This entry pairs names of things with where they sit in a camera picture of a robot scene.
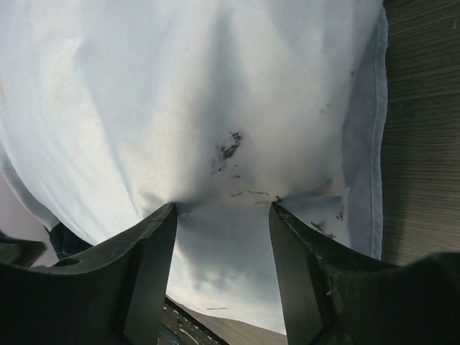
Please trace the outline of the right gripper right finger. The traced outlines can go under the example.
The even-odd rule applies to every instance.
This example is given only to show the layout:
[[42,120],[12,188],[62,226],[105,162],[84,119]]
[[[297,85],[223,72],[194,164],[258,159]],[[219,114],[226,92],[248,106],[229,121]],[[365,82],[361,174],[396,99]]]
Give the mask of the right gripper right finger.
[[397,266],[273,203],[269,229],[289,344],[457,344],[459,254]]

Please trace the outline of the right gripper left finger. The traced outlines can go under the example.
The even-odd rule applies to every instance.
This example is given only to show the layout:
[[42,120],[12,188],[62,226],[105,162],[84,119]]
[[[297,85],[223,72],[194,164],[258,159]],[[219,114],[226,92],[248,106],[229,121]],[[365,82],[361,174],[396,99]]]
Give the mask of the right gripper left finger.
[[126,231],[51,267],[40,241],[1,236],[3,344],[155,344],[178,210],[166,204]]

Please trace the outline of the light blue pillowcase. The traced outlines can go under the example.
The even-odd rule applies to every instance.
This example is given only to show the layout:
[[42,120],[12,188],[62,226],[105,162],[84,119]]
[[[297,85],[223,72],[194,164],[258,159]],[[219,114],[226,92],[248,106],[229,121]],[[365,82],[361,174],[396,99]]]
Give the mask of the light blue pillowcase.
[[1,173],[97,245],[179,212],[167,294],[285,332],[280,201],[382,253],[381,1],[3,1]]

